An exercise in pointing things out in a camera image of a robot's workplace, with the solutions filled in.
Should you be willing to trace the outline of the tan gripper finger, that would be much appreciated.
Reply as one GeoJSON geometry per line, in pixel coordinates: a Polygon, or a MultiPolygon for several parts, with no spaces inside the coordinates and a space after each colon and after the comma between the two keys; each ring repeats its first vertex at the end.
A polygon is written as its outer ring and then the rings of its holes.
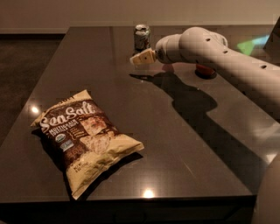
{"type": "Polygon", "coordinates": [[[155,61],[156,61],[156,54],[151,48],[146,49],[138,54],[135,54],[129,59],[129,62],[135,66],[152,64],[155,61]]]}

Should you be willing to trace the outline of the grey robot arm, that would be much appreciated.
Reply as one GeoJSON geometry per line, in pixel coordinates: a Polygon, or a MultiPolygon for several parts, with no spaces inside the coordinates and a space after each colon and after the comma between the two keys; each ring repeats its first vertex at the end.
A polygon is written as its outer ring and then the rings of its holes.
{"type": "MultiPolygon", "coordinates": [[[[156,47],[130,58],[138,66],[193,63],[210,68],[229,81],[274,120],[280,120],[280,66],[236,52],[217,32],[191,27],[161,38],[156,47]]],[[[256,197],[251,224],[280,224],[280,154],[270,162],[256,197]]]]}

